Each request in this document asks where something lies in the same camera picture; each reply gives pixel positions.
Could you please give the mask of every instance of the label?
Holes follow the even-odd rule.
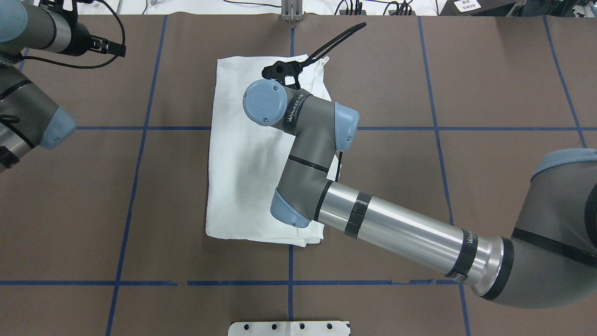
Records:
[[[477,0],[458,0],[454,1],[454,5],[456,5],[456,8],[458,8],[461,13],[481,8],[481,5],[479,5]]]

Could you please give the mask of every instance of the grid line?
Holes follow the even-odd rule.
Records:
[[[431,106],[431,114],[433,117],[433,127],[435,129],[435,141],[438,146],[438,155],[439,155],[439,166],[441,168],[442,173],[442,182],[444,184],[444,195],[446,198],[446,203],[448,205],[448,213],[450,214],[450,225],[454,225],[454,217],[452,215],[452,204],[450,202],[450,191],[448,189],[448,179],[446,177],[446,170],[444,164],[444,153],[442,152],[442,144],[441,138],[439,137],[439,124],[438,124],[438,116],[435,111],[435,101],[433,99],[433,89],[431,86],[431,75],[429,73],[429,63],[427,61],[427,50],[425,48],[425,37],[423,35],[423,22],[421,17],[417,17],[418,20],[418,32],[421,37],[421,49],[423,50],[423,64],[425,65],[425,76],[427,77],[427,89],[429,91],[429,102]],[[462,315],[464,321],[464,330],[466,331],[466,336],[470,336],[470,326],[469,326],[469,312],[466,308],[466,297],[464,296],[464,289],[463,285],[459,285],[460,290],[460,304],[462,306]]]
[[[29,55],[29,48],[25,48],[25,52],[23,53],[23,57],[27,57]],[[23,72],[23,68],[25,67],[25,60],[21,61],[19,64],[19,72]]]
[[[570,98],[570,92],[568,92],[568,86],[566,85],[566,81],[564,80],[564,75],[562,74],[562,69],[559,66],[558,56],[556,55],[556,50],[553,47],[552,35],[549,32],[549,24],[547,24],[547,16],[543,16],[543,25],[545,26],[545,32],[547,33],[547,41],[549,42],[549,48],[551,49],[553,62],[556,66],[556,70],[558,71],[558,76],[560,82],[562,83],[562,88],[564,89],[564,94],[566,95],[566,100],[568,101],[568,106],[570,107],[570,113],[572,113],[572,119],[574,120],[574,124],[576,125],[576,129],[578,131],[578,136],[580,137],[580,142],[583,144],[583,148],[587,148],[587,143],[584,141],[583,132],[580,130],[580,123],[578,122],[578,118],[576,116],[576,111],[574,110],[574,105],[572,104],[572,98]]]
[[[83,131],[95,131],[95,130],[108,130],[108,131],[134,131],[134,130],[148,130],[148,131],[211,131],[211,126],[79,126],[78,130]],[[434,131],[436,127],[432,126],[361,126],[358,127],[359,131]],[[526,131],[526,132],[577,132],[579,129],[582,131],[594,132],[597,131],[597,127],[485,127],[485,126],[438,126],[438,130],[445,131],[488,131],[488,132],[500,132],[500,131]]]
[[[409,282],[392,280],[231,280],[231,281],[187,281],[187,286],[424,286],[458,285],[445,279],[421,279]]]
[[[113,280],[0,280],[0,286],[114,286]],[[120,281],[120,286],[177,286],[171,281]]]
[[[112,324],[114,322],[114,314],[116,311],[116,302],[118,300],[118,289],[120,287],[121,276],[122,276],[122,266],[124,264],[124,256],[127,250],[127,241],[128,241],[128,233],[131,226],[131,219],[133,217],[133,204],[135,202],[135,196],[137,194],[137,185],[139,183],[139,170],[141,168],[141,160],[143,158],[143,150],[145,148],[145,140],[147,137],[147,127],[149,125],[149,117],[151,115],[152,103],[153,103],[153,94],[155,91],[155,84],[158,79],[158,70],[159,70],[159,61],[162,54],[162,47],[164,45],[164,35],[166,33],[166,25],[168,23],[168,16],[164,16],[164,22],[162,24],[162,34],[159,40],[159,47],[158,47],[158,55],[156,56],[155,60],[155,67],[153,69],[153,79],[152,85],[149,92],[149,101],[147,103],[147,113],[145,115],[145,123],[143,124],[143,134],[141,135],[141,144],[139,146],[139,156],[137,157],[137,166],[135,168],[135,176],[133,179],[133,187],[131,188],[131,198],[128,204],[128,213],[127,213],[127,221],[124,227],[124,234],[122,236],[122,246],[120,250],[120,258],[118,260],[118,269],[116,271],[116,280],[114,283],[114,292],[112,294],[112,303],[110,305],[110,314],[108,315],[108,323],[106,327],[106,336],[110,336],[112,332]]]
[[[290,29],[290,57],[294,57],[294,28]],[[288,320],[294,320],[294,245],[288,244]]]

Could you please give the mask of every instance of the cable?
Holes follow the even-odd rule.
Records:
[[[338,155],[338,170],[336,170],[336,182],[338,182],[338,179],[340,178],[340,164],[342,163],[342,152],[340,152],[340,155]]]
[[[317,49],[314,53],[312,53],[309,57],[307,57],[306,60],[304,60],[303,62],[301,62],[301,66],[303,68],[319,61],[320,59],[322,59],[327,53],[329,53],[334,47],[336,47],[337,45],[339,45],[340,43],[342,43],[345,39],[349,38],[352,34],[356,33],[357,31],[359,31],[360,29],[364,28],[367,25],[367,22],[362,22],[362,23],[358,23],[348,29],[346,29],[345,31],[343,31],[342,33],[340,33],[338,36],[336,36],[335,38],[333,38],[332,40],[330,40],[329,42],[327,42],[326,44],[322,45],[321,48]]]
[[[338,7],[336,7],[336,11],[334,12],[334,15],[338,14],[338,10],[340,9],[342,2],[344,2],[346,4],[346,11],[348,11],[348,2],[346,2],[346,0],[340,0],[340,3],[338,4]]]
[[[229,4],[238,4],[238,5],[257,5],[257,6],[269,6],[275,8],[282,8],[282,6],[270,5],[270,4],[258,4],[256,2],[238,2],[238,1],[230,1],[224,0],[224,2],[228,2]]]
[[[398,2],[396,2],[396,1],[391,1],[391,2],[386,2],[386,3],[387,3],[387,5],[386,5],[386,9],[384,9],[384,10],[383,10],[383,14],[382,14],[382,16],[383,16],[383,15],[386,15],[387,8],[388,8],[388,7],[390,7],[390,5],[392,5],[392,4],[395,4],[395,5],[396,5],[396,13],[398,12],[398,6],[399,6]]]
[[[120,25],[120,30],[122,31],[122,46],[124,46],[125,44],[125,34],[124,34],[124,26],[122,25],[122,21],[120,21],[120,18],[118,17],[118,15],[116,15],[116,12],[114,12],[114,10],[112,9],[112,7],[110,7],[110,5],[108,5],[106,3],[106,1],[104,0],[96,0],[97,2],[102,3],[104,6],[106,6],[108,8],[108,10],[110,10],[110,12],[112,13],[112,15],[114,15],[114,17],[116,18],[116,21],[118,21],[118,25]],[[54,65],[60,65],[60,66],[65,66],[67,68],[72,68],[72,69],[98,69],[98,68],[102,68],[112,62],[114,62],[114,60],[116,60],[118,58],[118,55],[114,55],[114,57],[112,57],[111,59],[109,59],[107,62],[99,64],[99,65],[72,65],[72,64],[66,64],[66,63],[62,63],[62,62],[56,62],[55,60],[48,60],[48,59],[43,59],[41,57],[35,57],[35,56],[23,56],[21,57],[22,60],[38,60],[41,62],[45,62],[45,63],[50,63],[50,64],[54,64]]]

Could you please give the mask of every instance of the white towel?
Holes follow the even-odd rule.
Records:
[[[216,94],[211,120],[207,224],[210,237],[248,239],[305,247],[319,243],[324,226],[312,221],[307,228],[279,222],[269,212],[272,197],[294,136],[252,122],[242,109],[247,87],[261,79],[261,70],[278,60],[304,61],[297,57],[230,57],[218,60]],[[306,67],[299,76],[301,87],[330,100],[324,86],[328,58]],[[334,157],[328,178],[334,179]]]

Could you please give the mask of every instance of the black clamp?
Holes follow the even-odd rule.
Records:
[[[298,61],[282,62],[281,60],[276,63],[266,66],[261,72],[261,76],[267,80],[276,80],[278,83],[300,90],[299,74],[303,72],[303,64]],[[294,84],[286,85],[286,77],[294,77]]]
[[[278,83],[286,87],[293,88],[295,90],[300,90],[299,75],[301,72],[303,72],[303,68],[319,61],[335,46],[342,43],[345,39],[350,37],[352,34],[357,32],[361,28],[365,27],[366,25],[367,23],[363,22],[346,29],[340,35],[333,38],[330,42],[324,44],[321,48],[317,49],[313,54],[311,54],[311,56],[307,57],[307,59],[304,62],[298,62],[295,60],[290,62],[282,62],[281,60],[279,60],[270,66],[266,66],[265,68],[263,68],[261,76],[267,80],[276,80]],[[293,77],[294,84],[286,85],[286,77]]]

